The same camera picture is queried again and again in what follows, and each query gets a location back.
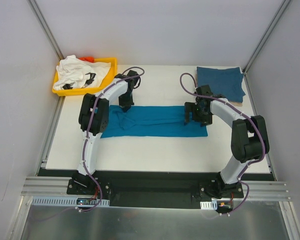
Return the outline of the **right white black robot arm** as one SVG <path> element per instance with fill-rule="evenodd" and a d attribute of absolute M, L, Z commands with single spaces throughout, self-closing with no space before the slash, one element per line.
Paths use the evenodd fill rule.
<path fill-rule="evenodd" d="M 194 96 L 195 102 L 184 104 L 185 124 L 193 121 L 205 127 L 213 123 L 213 116 L 217 116 L 231 127 L 232 156 L 226 167 L 204 187 L 206 195 L 221 199 L 237 189 L 248 167 L 260 162 L 269 152 L 266 122 L 261 115 L 244 114 L 223 95 L 213 94 L 208 85 L 196 88 Z"/>

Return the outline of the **teal blue t-shirt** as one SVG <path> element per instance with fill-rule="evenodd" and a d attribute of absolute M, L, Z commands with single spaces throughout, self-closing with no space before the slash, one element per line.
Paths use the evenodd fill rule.
<path fill-rule="evenodd" d="M 109 120 L 102 138 L 113 137 L 207 137 L 205 126 L 185 124 L 183 106 L 132 106 L 127 112 L 118 105 L 109 107 Z"/>

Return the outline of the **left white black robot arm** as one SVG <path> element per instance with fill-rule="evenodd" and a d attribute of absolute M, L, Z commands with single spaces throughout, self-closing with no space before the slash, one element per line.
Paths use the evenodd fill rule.
<path fill-rule="evenodd" d="M 83 145 L 81 160 L 72 179 L 86 195 L 92 194 L 96 188 L 92 174 L 96 171 L 99 141 L 109 123 L 110 105 L 118 100 L 119 109 L 127 112 L 134 105 L 133 90 L 140 86 L 141 76 L 130 67 L 117 74 L 110 85 L 100 92 L 83 96 L 78 117 Z"/>

